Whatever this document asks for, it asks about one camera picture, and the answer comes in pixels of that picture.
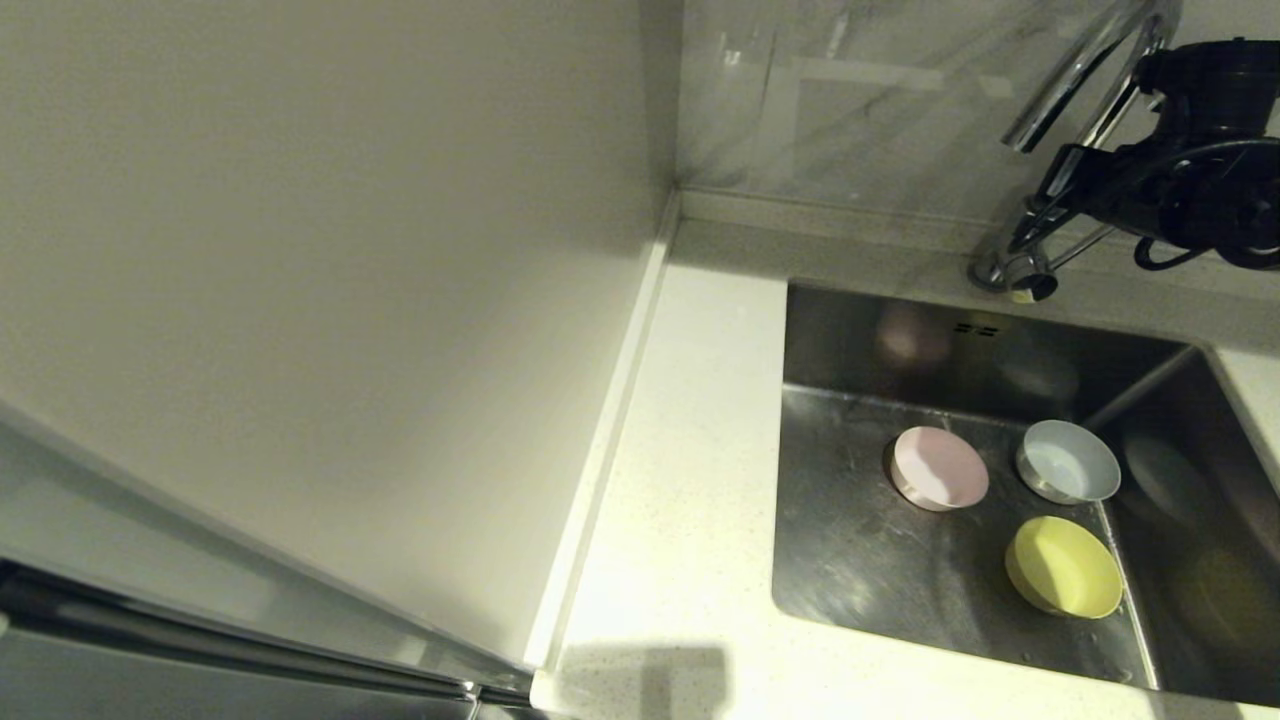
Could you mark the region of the chrome faucet lever handle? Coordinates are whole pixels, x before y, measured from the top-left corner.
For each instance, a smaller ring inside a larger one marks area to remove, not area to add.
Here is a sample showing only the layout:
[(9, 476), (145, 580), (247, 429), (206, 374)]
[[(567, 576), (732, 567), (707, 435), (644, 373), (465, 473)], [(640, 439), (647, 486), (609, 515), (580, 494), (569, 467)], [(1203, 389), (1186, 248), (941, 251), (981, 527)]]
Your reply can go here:
[(1087, 252), (1089, 249), (1094, 247), (1097, 243), (1100, 243), (1101, 241), (1103, 241), (1107, 237), (1110, 237), (1115, 231), (1116, 231), (1116, 228), (1114, 225), (1100, 225), (1100, 227), (1097, 227), (1089, 234), (1087, 234), (1084, 238), (1078, 240), (1070, 247), (1068, 247), (1066, 250), (1064, 250), (1060, 254), (1057, 254), (1056, 256), (1053, 256), (1051, 259), (1051, 261), (1050, 261), (1050, 270), (1052, 273), (1059, 272), (1062, 266), (1065, 266), (1066, 264), (1069, 264), (1071, 260), (1074, 260), (1075, 258), (1079, 258), (1082, 254)]

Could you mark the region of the grey-blue plastic bowl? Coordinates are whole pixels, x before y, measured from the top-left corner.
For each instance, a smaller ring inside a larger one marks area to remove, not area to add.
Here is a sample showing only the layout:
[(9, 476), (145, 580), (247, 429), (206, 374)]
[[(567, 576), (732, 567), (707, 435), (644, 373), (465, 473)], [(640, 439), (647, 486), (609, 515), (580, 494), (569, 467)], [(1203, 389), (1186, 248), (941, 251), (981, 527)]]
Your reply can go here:
[(1123, 483), (1114, 451), (1093, 432), (1070, 421), (1029, 425), (1018, 442), (1014, 466), (1027, 488), (1059, 505), (1102, 502)]

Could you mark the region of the pink plastic bowl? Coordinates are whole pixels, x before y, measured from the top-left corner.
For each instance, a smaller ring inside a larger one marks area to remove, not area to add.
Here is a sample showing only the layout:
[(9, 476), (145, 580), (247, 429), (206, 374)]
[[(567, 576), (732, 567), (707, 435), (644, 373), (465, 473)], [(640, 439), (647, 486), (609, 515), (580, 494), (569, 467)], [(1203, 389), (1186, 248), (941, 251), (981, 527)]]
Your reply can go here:
[(989, 492), (989, 471), (977, 450), (936, 427), (911, 427), (895, 437), (888, 478), (909, 503), (931, 512), (977, 506)]

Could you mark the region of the yellow plastic bowl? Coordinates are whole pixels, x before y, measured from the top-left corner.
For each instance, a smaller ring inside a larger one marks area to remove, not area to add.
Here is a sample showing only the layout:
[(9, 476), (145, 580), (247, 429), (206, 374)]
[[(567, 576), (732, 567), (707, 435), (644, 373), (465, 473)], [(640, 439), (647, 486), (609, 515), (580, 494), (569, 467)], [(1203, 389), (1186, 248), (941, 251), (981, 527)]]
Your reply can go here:
[(1123, 574), (1108, 547), (1064, 518), (1024, 521), (1005, 550), (1004, 565), (1014, 589), (1043, 612), (1100, 620), (1124, 600)]

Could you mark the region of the stainless steel sink basin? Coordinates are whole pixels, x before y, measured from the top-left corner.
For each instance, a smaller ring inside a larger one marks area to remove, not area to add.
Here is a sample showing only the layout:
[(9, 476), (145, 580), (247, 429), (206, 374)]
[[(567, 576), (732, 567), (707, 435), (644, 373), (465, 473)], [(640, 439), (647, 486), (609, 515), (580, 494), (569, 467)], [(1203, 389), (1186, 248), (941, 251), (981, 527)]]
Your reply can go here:
[[(1027, 488), (1025, 429), (1070, 421), (1115, 454), (1102, 502)], [(970, 443), (977, 506), (931, 512), (888, 478), (911, 427)], [(1052, 616), (1004, 566), (1037, 516), (1088, 529), (1125, 593)], [(791, 284), (785, 313), (772, 596), (795, 618), (978, 657), (1280, 708), (1280, 450), (1207, 352), (1147, 334)]]

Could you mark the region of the chrome gooseneck faucet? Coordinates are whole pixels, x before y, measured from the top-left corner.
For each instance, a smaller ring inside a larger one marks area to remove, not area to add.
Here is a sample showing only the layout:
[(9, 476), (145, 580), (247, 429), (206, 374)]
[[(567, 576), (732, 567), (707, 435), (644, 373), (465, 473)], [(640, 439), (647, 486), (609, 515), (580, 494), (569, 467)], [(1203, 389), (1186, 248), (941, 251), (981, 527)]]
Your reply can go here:
[[(1068, 201), (1082, 196), (1085, 159), (1102, 149), (1138, 99), (1142, 63), (1170, 49), (1181, 14), (1183, 0), (1114, 0), (1078, 35), (1004, 135), (1002, 142), (1010, 149), (1021, 154), (1034, 150), (1112, 54), (1128, 40), (1134, 42), (1134, 47), (1084, 129), (1074, 142), (1059, 150), (1041, 188), (1033, 195), (1055, 199), (1061, 208), (1068, 208)], [(1068, 209), (1065, 223), (1057, 231), (1078, 214)], [(1044, 249), (1048, 237), (1033, 252), (1009, 252), (1014, 225), (1006, 240), (992, 241), (978, 251), (969, 265), (969, 277), (977, 287), (1006, 293), (1018, 302), (1039, 302), (1059, 287), (1056, 273), (1050, 270), (1052, 258)]]

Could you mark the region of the white tall cabinet side panel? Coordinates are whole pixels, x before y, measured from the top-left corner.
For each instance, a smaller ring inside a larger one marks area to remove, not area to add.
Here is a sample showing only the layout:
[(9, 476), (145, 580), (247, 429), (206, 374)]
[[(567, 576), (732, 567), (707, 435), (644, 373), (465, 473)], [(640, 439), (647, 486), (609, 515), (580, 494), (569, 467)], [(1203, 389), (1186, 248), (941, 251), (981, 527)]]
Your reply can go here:
[(684, 0), (0, 0), (0, 421), (547, 665)]

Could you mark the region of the dark metal door trim bar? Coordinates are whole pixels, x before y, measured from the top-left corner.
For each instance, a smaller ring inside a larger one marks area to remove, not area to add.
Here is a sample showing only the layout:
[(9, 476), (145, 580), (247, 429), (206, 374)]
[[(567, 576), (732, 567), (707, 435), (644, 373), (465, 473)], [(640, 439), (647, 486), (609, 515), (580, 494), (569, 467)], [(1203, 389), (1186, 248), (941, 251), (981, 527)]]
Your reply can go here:
[[(461, 680), (364, 664), (166, 616), (141, 602), (0, 557), (0, 639), (18, 632), (214, 667), (465, 700)], [(485, 687), (479, 720), (530, 717), (529, 696)]]

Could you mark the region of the grey appliance door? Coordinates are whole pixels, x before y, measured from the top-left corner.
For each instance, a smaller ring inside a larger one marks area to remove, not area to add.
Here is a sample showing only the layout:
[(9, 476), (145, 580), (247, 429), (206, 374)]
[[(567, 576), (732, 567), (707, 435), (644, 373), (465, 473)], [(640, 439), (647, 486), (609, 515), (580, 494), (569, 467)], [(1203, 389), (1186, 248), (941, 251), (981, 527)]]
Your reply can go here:
[(311, 570), (0, 400), (0, 557), (191, 623), (529, 696), (530, 667)]

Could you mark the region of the glossy grey door panel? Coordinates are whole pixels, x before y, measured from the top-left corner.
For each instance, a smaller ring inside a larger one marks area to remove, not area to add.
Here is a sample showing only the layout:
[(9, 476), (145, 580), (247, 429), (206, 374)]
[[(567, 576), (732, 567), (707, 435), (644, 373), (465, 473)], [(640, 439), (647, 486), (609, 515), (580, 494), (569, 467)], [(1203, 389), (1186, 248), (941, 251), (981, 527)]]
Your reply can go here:
[(0, 720), (475, 720), (468, 700), (214, 667), (18, 632)]

